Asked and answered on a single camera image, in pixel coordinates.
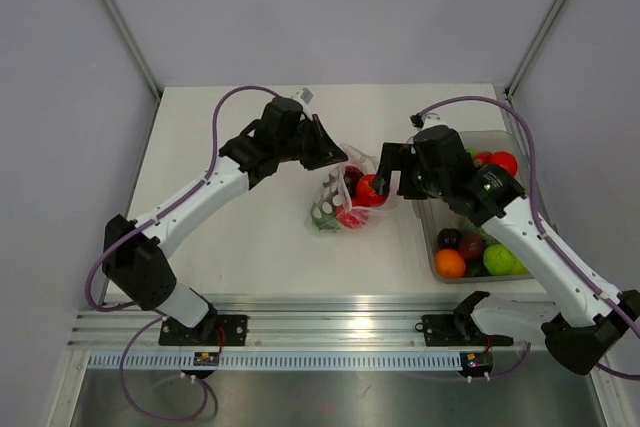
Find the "green bell pepper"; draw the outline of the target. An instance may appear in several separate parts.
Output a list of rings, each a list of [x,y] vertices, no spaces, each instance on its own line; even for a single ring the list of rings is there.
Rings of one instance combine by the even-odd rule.
[[[334,214],[327,214],[319,210],[311,212],[311,224],[319,232],[337,232],[341,229],[341,224]]]

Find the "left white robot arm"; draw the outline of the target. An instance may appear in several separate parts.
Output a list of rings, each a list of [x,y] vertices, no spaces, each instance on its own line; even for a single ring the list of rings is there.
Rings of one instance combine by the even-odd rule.
[[[241,133],[217,150],[207,170],[154,210],[105,229],[104,275],[142,310],[173,320],[195,345],[215,335],[217,311],[178,281],[169,259],[220,208],[275,174],[282,163],[313,171],[346,161],[317,115],[295,99],[275,97]]]

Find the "clear dotted zip bag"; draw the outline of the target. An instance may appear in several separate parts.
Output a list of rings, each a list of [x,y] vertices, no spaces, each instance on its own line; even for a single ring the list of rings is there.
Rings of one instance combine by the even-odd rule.
[[[398,205],[393,190],[383,197],[370,186],[379,167],[377,157],[345,143],[340,148],[347,160],[323,177],[309,208],[308,226],[316,235],[372,228],[388,218]]]

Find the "small red tomato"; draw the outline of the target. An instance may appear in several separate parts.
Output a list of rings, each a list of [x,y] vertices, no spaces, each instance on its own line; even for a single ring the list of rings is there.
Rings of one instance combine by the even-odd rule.
[[[338,206],[335,214],[337,222],[349,230],[357,230],[366,226],[369,212],[361,205],[353,204],[350,208]]]

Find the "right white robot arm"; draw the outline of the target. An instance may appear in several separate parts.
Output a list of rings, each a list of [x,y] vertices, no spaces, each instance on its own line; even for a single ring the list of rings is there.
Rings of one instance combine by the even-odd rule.
[[[436,125],[408,143],[384,143],[371,182],[378,194],[389,192],[393,173],[400,197],[441,199],[522,262],[553,302],[544,310],[476,291],[453,311],[463,342],[486,335],[542,344],[567,370],[586,375],[627,331],[639,330],[638,291],[622,291],[591,269],[548,228],[533,192],[499,165],[475,165],[454,129]]]

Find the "dark grape bunch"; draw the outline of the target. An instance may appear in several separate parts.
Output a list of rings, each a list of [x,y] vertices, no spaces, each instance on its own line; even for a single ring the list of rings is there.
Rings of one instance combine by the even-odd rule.
[[[354,165],[346,165],[344,167],[343,180],[346,191],[351,198],[357,196],[357,186],[364,173]]]

